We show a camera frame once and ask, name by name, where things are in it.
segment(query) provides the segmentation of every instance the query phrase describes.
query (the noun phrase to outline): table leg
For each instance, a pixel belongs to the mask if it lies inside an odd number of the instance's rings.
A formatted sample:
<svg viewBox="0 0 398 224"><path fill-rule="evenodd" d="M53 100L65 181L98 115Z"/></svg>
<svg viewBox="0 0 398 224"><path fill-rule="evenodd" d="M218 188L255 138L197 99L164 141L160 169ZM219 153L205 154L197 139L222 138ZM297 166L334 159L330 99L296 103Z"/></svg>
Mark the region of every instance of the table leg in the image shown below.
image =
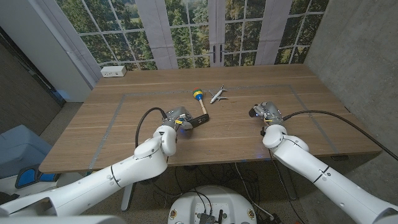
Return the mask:
<svg viewBox="0 0 398 224"><path fill-rule="evenodd" d="M122 212L126 212L129 210L130 204L131 204L131 199L132 199L132 194L134 193L135 186L136 186L136 183L133 183L133 184L129 184L124 187L122 204L121 204Z"/></svg>
<svg viewBox="0 0 398 224"><path fill-rule="evenodd" d="M277 161L277 165L280 170L280 175L282 176L282 181L286 187L287 194L290 200L297 200L297 193L294 189L292 177L290 176L290 170L285 165Z"/></svg>

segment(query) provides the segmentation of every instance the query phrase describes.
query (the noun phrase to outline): black connector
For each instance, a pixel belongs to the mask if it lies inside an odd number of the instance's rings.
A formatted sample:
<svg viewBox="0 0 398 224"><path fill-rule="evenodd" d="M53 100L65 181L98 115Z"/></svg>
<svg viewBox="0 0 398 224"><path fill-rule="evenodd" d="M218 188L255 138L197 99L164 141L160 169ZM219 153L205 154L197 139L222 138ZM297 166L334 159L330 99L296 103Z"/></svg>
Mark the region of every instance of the black connector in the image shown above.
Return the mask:
<svg viewBox="0 0 398 224"><path fill-rule="evenodd" d="M193 128L195 128L201 124L206 123L207 121L209 121L209 119L210 119L209 114L204 114L197 118L193 118L193 119L189 120L188 122L192 124Z"/></svg>

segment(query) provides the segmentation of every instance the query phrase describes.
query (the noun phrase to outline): window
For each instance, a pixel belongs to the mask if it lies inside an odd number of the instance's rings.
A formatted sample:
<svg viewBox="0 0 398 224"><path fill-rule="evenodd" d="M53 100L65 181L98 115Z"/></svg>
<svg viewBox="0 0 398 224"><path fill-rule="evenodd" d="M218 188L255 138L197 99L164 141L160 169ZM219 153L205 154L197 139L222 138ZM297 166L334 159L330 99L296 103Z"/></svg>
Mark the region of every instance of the window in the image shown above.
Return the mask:
<svg viewBox="0 0 398 224"><path fill-rule="evenodd" d="M210 67L206 0L165 0L179 68Z"/></svg>
<svg viewBox="0 0 398 224"><path fill-rule="evenodd" d="M293 0L275 64L304 63L328 0Z"/></svg>
<svg viewBox="0 0 398 224"><path fill-rule="evenodd" d="M134 0L57 0L100 67L157 69Z"/></svg>
<svg viewBox="0 0 398 224"><path fill-rule="evenodd" d="M227 0L224 66L254 65L266 0Z"/></svg>

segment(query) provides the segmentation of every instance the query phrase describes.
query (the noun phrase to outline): power outlet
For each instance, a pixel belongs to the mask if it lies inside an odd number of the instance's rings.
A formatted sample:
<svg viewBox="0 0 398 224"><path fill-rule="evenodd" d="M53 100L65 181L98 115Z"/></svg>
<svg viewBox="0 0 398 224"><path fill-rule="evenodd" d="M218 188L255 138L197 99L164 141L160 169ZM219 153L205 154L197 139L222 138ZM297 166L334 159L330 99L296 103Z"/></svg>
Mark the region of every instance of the power outlet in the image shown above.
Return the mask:
<svg viewBox="0 0 398 224"><path fill-rule="evenodd" d="M102 68L101 73L105 78L108 77L123 77L126 74L124 66L105 66Z"/></svg>

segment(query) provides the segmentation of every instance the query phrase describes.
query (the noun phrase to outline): green foliage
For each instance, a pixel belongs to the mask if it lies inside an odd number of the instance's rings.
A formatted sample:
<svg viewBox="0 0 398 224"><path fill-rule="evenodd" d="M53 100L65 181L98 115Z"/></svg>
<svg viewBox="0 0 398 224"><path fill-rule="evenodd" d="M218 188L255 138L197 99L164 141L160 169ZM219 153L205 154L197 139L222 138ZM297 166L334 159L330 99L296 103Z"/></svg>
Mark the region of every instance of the green foliage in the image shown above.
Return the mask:
<svg viewBox="0 0 398 224"><path fill-rule="evenodd" d="M124 65L127 71L138 70L138 66L136 63L121 63L120 65Z"/></svg>
<svg viewBox="0 0 398 224"><path fill-rule="evenodd" d="M257 50L262 21L245 22L242 50Z"/></svg>
<svg viewBox="0 0 398 224"><path fill-rule="evenodd" d="M262 18L264 16L264 9L266 6L266 0L248 0L246 6L246 18Z"/></svg>
<svg viewBox="0 0 398 224"><path fill-rule="evenodd" d="M209 13L207 10L207 7L198 7L193 11L193 14L195 15L192 18L191 23L204 23L208 22L209 20Z"/></svg>
<svg viewBox="0 0 398 224"><path fill-rule="evenodd" d="M225 20L243 19L244 0L226 0Z"/></svg>
<svg viewBox="0 0 398 224"><path fill-rule="evenodd" d="M254 65L257 52L242 53L241 65Z"/></svg>
<svg viewBox="0 0 398 224"><path fill-rule="evenodd" d="M302 14L307 10L310 0L293 0L289 15Z"/></svg>
<svg viewBox="0 0 398 224"><path fill-rule="evenodd" d="M294 50L293 58L291 63L304 63L305 57L307 56L309 47L297 47Z"/></svg>
<svg viewBox="0 0 398 224"><path fill-rule="evenodd" d="M210 57L195 57L195 68L208 68L210 67Z"/></svg>
<svg viewBox="0 0 398 224"><path fill-rule="evenodd" d="M108 0L85 0L101 31L120 30Z"/></svg>
<svg viewBox="0 0 398 224"><path fill-rule="evenodd" d="M191 24L208 22L207 0L191 0L187 4Z"/></svg>
<svg viewBox="0 0 398 224"><path fill-rule="evenodd" d="M329 0L312 0L310 12L325 12Z"/></svg>
<svg viewBox="0 0 398 224"><path fill-rule="evenodd" d="M170 26L188 24L184 0L165 0Z"/></svg>
<svg viewBox="0 0 398 224"><path fill-rule="evenodd" d="M242 22L225 24L225 50L237 52L241 50Z"/></svg>
<svg viewBox="0 0 398 224"><path fill-rule="evenodd" d="M186 24L188 21L184 2L176 0L166 0L167 14L171 26ZM190 12L190 19L192 22L202 23L207 22L208 12L206 1L194 1L188 5ZM209 30L208 26L191 26L171 28L175 54L181 56L193 56L207 54L209 52ZM179 68L192 68L192 58L178 58ZM195 58L195 67L207 67L209 60L206 57Z"/></svg>
<svg viewBox="0 0 398 224"><path fill-rule="evenodd" d="M86 35L80 37L91 52L97 63L113 61L113 55L100 35Z"/></svg>
<svg viewBox="0 0 398 224"><path fill-rule="evenodd" d="M310 45L312 43L312 40L317 33L319 24L321 23L322 16L323 15L306 15L297 44Z"/></svg>
<svg viewBox="0 0 398 224"><path fill-rule="evenodd" d="M145 31L130 32L126 34L130 46L137 60L153 59Z"/></svg>
<svg viewBox="0 0 398 224"><path fill-rule="evenodd" d="M279 47L294 45L297 34L299 34L299 29L303 18L304 16L291 17L287 19L285 32L282 36L282 41L280 42Z"/></svg>
<svg viewBox="0 0 398 224"><path fill-rule="evenodd" d="M78 33L98 31L80 0L57 0L57 3Z"/></svg>
<svg viewBox="0 0 398 224"><path fill-rule="evenodd" d="M192 58L177 58L178 68L193 68Z"/></svg>
<svg viewBox="0 0 398 224"><path fill-rule="evenodd" d="M239 65L239 54L228 54L224 55L224 66L238 66Z"/></svg>
<svg viewBox="0 0 398 224"><path fill-rule="evenodd" d="M155 62L140 62L141 70L157 70Z"/></svg>
<svg viewBox="0 0 398 224"><path fill-rule="evenodd" d="M279 49L276 55L275 64L288 64L293 48Z"/></svg>
<svg viewBox="0 0 398 224"><path fill-rule="evenodd" d="M112 5L116 15L121 21L123 29L129 30L144 28L141 19L139 18L136 4L124 4L120 0L112 0Z"/></svg>
<svg viewBox="0 0 398 224"><path fill-rule="evenodd" d="M134 60L123 34L104 34L104 37L119 61Z"/></svg>

